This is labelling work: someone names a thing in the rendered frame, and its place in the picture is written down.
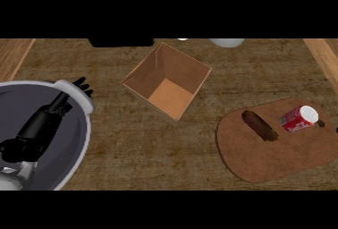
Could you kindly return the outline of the brown rounded cutting board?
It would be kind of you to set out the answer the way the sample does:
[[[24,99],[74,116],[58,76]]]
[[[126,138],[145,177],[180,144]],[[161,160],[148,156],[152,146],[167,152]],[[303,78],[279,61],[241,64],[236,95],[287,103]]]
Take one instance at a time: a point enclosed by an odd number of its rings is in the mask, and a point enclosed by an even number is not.
[[[291,133],[281,126],[281,117],[298,106],[312,106],[325,126]],[[278,132],[276,141],[264,141],[242,119],[253,111]],[[338,158],[338,132],[321,106],[303,98],[287,98],[232,111],[217,128],[219,152],[232,173],[248,182],[267,182],[295,174]]]

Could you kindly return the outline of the red soda can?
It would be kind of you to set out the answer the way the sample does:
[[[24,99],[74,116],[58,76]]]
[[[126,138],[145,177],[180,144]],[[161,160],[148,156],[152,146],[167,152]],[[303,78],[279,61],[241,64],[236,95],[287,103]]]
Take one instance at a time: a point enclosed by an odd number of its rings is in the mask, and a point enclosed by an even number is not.
[[[319,112],[312,106],[295,107],[281,118],[281,126],[288,132],[303,131],[319,121]]]

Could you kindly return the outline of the black appliance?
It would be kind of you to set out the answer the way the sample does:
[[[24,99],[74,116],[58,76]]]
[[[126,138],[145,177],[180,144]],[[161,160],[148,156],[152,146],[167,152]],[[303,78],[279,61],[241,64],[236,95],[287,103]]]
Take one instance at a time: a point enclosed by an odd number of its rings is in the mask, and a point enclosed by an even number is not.
[[[151,38],[90,38],[93,47],[151,47],[155,41]]]

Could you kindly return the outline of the white rounded object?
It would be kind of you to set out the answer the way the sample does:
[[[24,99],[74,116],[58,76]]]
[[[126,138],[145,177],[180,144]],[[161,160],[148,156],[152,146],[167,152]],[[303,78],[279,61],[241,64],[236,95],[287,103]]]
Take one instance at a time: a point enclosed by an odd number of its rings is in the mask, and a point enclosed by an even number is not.
[[[244,43],[242,38],[213,38],[210,40],[219,47],[238,47]]]

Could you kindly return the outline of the dark brown oblong sausage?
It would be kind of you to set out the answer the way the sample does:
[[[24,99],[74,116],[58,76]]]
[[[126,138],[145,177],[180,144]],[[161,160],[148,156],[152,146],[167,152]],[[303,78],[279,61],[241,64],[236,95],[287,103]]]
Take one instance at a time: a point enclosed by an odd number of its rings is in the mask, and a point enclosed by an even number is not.
[[[263,118],[253,111],[245,110],[242,112],[242,119],[264,141],[275,141],[279,138],[278,132],[273,130]]]

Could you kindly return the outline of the open cardboard box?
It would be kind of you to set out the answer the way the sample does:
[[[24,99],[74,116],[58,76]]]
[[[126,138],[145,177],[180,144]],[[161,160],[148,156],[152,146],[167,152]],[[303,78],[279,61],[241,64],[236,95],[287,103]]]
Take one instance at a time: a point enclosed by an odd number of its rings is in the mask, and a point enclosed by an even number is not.
[[[211,67],[161,42],[121,84],[140,102],[177,125]]]

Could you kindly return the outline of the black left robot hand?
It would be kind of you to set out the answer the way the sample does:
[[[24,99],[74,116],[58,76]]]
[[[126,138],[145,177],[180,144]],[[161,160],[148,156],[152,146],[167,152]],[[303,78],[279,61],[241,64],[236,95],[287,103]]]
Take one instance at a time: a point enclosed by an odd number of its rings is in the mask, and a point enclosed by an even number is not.
[[[84,82],[86,78],[80,77],[73,84],[78,87],[78,89],[84,92],[84,94],[87,95],[87,97],[90,97],[93,95],[93,90],[90,89],[90,85]]]

